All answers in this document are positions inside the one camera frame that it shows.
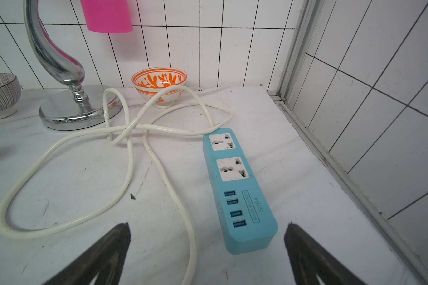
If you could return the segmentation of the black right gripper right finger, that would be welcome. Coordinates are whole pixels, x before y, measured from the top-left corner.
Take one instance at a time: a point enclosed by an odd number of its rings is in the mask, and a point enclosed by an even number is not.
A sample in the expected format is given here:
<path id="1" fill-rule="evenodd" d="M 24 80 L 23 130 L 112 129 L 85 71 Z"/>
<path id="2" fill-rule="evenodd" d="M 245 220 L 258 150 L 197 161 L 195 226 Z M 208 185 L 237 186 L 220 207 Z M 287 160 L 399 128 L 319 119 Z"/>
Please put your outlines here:
<path id="1" fill-rule="evenodd" d="M 347 267 L 298 224 L 290 223 L 284 236 L 292 272 L 298 285 L 363 285 Z"/>

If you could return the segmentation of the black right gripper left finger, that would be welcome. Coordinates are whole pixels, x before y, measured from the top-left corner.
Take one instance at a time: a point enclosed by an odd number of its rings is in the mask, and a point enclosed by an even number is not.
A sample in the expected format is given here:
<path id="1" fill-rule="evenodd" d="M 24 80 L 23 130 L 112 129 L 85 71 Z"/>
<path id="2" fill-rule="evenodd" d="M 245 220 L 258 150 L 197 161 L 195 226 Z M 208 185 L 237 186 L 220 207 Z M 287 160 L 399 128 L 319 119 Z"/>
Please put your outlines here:
<path id="1" fill-rule="evenodd" d="M 128 223 L 120 223 L 100 238 L 47 285 L 117 285 L 120 282 L 131 242 Z"/>

